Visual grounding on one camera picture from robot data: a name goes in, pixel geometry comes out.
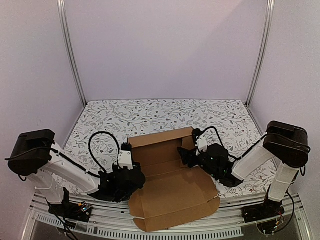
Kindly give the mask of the brown cardboard box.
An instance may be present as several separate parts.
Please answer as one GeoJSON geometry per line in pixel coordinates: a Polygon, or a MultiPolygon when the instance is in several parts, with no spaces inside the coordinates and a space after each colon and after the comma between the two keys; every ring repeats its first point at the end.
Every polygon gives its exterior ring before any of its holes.
{"type": "Polygon", "coordinates": [[[155,232],[213,215],[220,198],[200,167],[183,166],[178,148],[192,150],[192,127],[128,138],[146,182],[128,201],[135,225],[155,232]]]}

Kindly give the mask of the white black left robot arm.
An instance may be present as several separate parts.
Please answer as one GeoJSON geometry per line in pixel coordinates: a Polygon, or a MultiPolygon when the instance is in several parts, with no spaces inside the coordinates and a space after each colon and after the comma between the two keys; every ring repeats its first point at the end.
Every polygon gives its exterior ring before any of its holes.
{"type": "Polygon", "coordinates": [[[74,184],[91,198],[105,202],[127,201],[144,187],[146,177],[140,164],[133,160],[129,143],[115,144],[117,159],[111,172],[101,166],[94,173],[68,156],[54,138],[55,133],[49,129],[22,133],[6,161],[13,173],[31,181],[63,217],[74,213],[74,205],[66,200],[67,191],[57,185],[53,175],[74,184]]]}

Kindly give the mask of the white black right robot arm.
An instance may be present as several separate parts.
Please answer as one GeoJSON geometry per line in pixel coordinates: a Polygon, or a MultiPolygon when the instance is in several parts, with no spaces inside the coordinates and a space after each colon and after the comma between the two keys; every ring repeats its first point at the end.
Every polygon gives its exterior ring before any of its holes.
{"type": "Polygon", "coordinates": [[[192,130],[193,149],[178,147],[182,164],[188,168],[200,167],[223,186],[234,188],[257,168],[270,159],[278,159],[281,164],[270,184],[265,202],[259,206],[262,218],[269,218],[278,210],[289,187],[294,183],[301,168],[309,160],[311,147],[307,131],[295,125],[271,121],[265,134],[240,157],[232,156],[222,142],[209,145],[206,131],[192,130]]]}

